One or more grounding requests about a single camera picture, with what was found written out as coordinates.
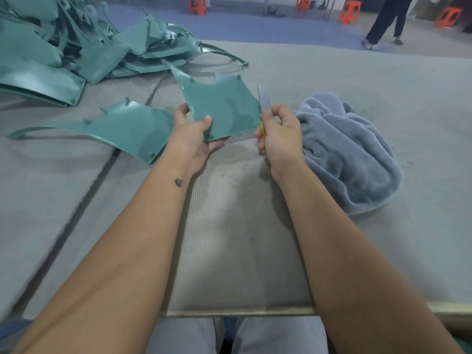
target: red plastic stool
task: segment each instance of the red plastic stool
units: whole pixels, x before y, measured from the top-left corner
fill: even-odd
[[[355,0],[346,1],[341,13],[339,14],[338,21],[342,21],[343,25],[350,24],[357,21],[357,17],[359,17],[359,12],[361,11],[361,2]]]
[[[440,29],[448,26],[454,26],[454,23],[456,23],[461,12],[461,8],[446,7],[441,16],[436,20],[436,28]]]
[[[311,0],[296,0],[295,10],[303,11],[310,8]]]
[[[192,0],[188,0],[189,14],[206,15],[206,0],[197,0],[196,5],[192,5]]]

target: forearm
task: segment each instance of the forearm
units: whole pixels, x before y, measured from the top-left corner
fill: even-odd
[[[317,310],[340,354],[461,353],[306,165],[281,187]]]
[[[163,157],[15,353],[143,353],[161,308],[189,180]]]

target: shoe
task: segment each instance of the shoe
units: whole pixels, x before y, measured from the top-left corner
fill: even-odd
[[[397,46],[403,46],[403,45],[404,45],[404,43],[403,43],[403,41],[400,39],[400,37],[395,37],[393,43],[396,44]]]
[[[365,48],[365,49],[370,49],[370,50],[372,50],[372,51],[377,51],[377,49],[379,49],[378,45],[373,45],[373,44],[371,44],[371,43],[369,43],[369,42],[367,42],[367,43],[364,44],[364,48]]]

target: gray towel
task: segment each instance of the gray towel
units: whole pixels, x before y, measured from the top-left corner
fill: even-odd
[[[334,93],[317,93],[296,113],[310,169],[348,215],[385,204],[400,187],[393,151],[368,120]]]

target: person's lap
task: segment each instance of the person's lap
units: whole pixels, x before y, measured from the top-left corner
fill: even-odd
[[[233,354],[327,354],[319,317],[238,318]],[[160,320],[146,354],[217,354],[212,318]]]

